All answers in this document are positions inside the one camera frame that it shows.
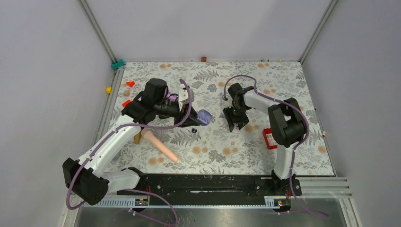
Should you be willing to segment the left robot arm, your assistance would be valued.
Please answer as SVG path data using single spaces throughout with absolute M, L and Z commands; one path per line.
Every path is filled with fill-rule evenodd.
M 193 91 L 183 79 L 180 82 L 182 88 L 179 93 L 170 95 L 164 80 L 150 79 L 144 90 L 126 104 L 116 123 L 89 151 L 76 160 L 68 158 L 64 161 L 62 169 L 68 188 L 68 209 L 80 207 L 71 205 L 72 193 L 79 196 L 83 202 L 95 205 L 108 193 L 130 189 L 135 194 L 142 194 L 146 190 L 146 180 L 133 168 L 119 172 L 105 171 L 117 153 L 137 134 L 154 144 L 174 162 L 178 160 L 176 155 L 151 133 L 152 129 L 162 130 L 163 127 L 151 126 L 149 123 L 158 115 L 172 117 L 174 124 L 166 129 L 173 129 L 206 126 L 212 118 L 205 110 L 193 109 Z

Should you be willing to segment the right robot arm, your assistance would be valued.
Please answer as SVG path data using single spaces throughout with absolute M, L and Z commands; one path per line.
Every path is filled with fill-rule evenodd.
M 224 108 L 223 114 L 230 132 L 235 127 L 240 130 L 248 124 L 246 111 L 250 109 L 268 115 L 272 137 L 278 144 L 277 160 L 272 172 L 276 179 L 272 180 L 271 188 L 274 193 L 283 195 L 290 189 L 288 179 L 295 175 L 295 150 L 309 133 L 307 120 L 297 100 L 277 100 L 256 91 L 253 86 L 242 87 L 239 83 L 232 84 L 228 88 L 228 94 L 232 105 Z

